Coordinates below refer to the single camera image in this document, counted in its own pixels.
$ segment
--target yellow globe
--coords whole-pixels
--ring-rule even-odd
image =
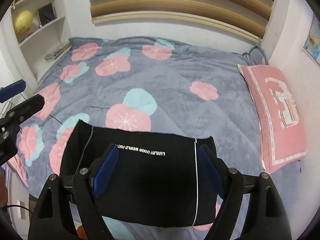
[[[14,21],[14,31],[17,36],[25,35],[31,27],[33,14],[30,11],[21,12]]]

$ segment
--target pink flower pattern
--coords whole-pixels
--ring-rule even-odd
[[[99,76],[111,76],[117,72],[127,72],[131,68],[128,59],[129,56],[121,54],[107,58],[95,68],[96,73]]]
[[[216,100],[218,99],[219,95],[217,93],[217,89],[208,83],[202,83],[200,81],[194,81],[191,84],[190,91],[196,94],[203,100]]]
[[[64,130],[49,153],[50,166],[55,174],[60,174],[62,156],[73,129],[74,127]]]
[[[80,71],[81,71],[80,64],[65,66],[62,70],[61,75],[60,75],[60,79],[62,81],[66,81],[66,80],[78,75],[80,73]]]
[[[16,154],[14,157],[12,157],[9,160],[9,163],[11,164],[11,166],[16,170],[16,172],[18,173],[19,177],[21,178],[21,180],[23,181],[23,183],[27,186],[27,172],[26,172],[26,168],[24,167],[21,158],[18,154]]]
[[[151,59],[166,60],[171,57],[172,50],[160,45],[144,45],[142,53]]]
[[[34,116],[44,120],[53,111],[54,106],[58,103],[61,95],[59,90],[59,84],[53,83],[50,86],[43,88],[39,95],[44,97],[44,107],[41,111],[36,113]]]
[[[106,127],[125,131],[151,130],[151,120],[147,113],[131,106],[116,104],[107,112]]]
[[[21,133],[21,141],[19,142],[18,148],[19,151],[24,155],[26,160],[30,160],[31,155],[36,152],[37,148],[37,132],[36,128],[24,127]]]
[[[102,47],[100,47],[97,43],[94,42],[84,44],[72,52],[71,60],[87,60],[96,55],[97,51],[101,48]]]

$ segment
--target bolt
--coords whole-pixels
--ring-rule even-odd
[[[264,179],[268,179],[269,178],[269,174],[268,173],[261,173],[261,176],[264,178]]]
[[[57,175],[56,174],[51,174],[49,176],[49,180],[55,180],[57,178]]]
[[[228,171],[231,173],[231,174],[236,174],[238,172],[238,170],[236,168],[229,168]]]
[[[5,140],[5,139],[8,138],[8,136],[9,136],[9,132],[6,131],[6,132],[3,133],[2,138]]]
[[[80,170],[80,174],[84,175],[84,174],[87,174],[88,173],[88,169],[87,168],[83,168]]]

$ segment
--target white stitching line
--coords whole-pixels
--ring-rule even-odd
[[[256,88],[257,88],[257,91],[261,97],[261,100],[262,100],[262,103],[263,103],[263,106],[265,108],[265,111],[267,113],[267,117],[268,117],[268,123],[269,123],[269,130],[270,130],[270,140],[271,140],[271,153],[272,153],[272,164],[273,162],[275,161],[276,159],[276,153],[275,153],[275,140],[274,140],[274,136],[273,136],[273,125],[272,125],[272,121],[271,121],[271,115],[270,115],[270,112],[269,112],[269,109],[268,109],[268,105],[267,105],[267,102],[262,94],[262,91],[259,87],[259,84],[251,70],[250,67],[248,67],[248,71],[249,71],[249,74],[254,82],[254,84],[256,85]]]
[[[82,155],[81,155],[81,158],[80,158],[78,167],[77,167],[77,169],[76,169],[76,172],[77,172],[77,171],[79,170],[79,168],[80,168],[80,163],[81,163],[81,161],[82,161],[84,152],[85,152],[85,150],[86,150],[86,148],[87,148],[87,146],[88,146],[88,144],[89,144],[89,142],[90,142],[90,140],[91,140],[92,134],[93,134],[93,126],[91,127],[91,134],[90,134],[90,136],[89,136],[89,139],[88,139],[87,143],[85,144],[85,146],[84,146],[84,148],[83,148]]]
[[[198,166],[197,166],[197,148],[196,148],[196,142],[197,142],[197,138],[196,138],[196,141],[194,142],[194,144],[195,144],[195,160],[196,160],[196,179],[197,179],[197,206],[196,206],[196,215],[195,215],[195,220],[193,221],[192,226],[194,226],[194,225],[195,225],[195,223],[196,223],[197,214],[198,214],[198,201],[199,201],[199,188],[198,188]]]

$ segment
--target picture frame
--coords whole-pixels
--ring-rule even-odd
[[[316,15],[313,15],[309,35],[302,50],[320,68],[320,22]]]
[[[56,15],[53,10],[52,2],[39,8],[37,10],[38,20],[41,26],[48,24],[49,22],[56,19]]]

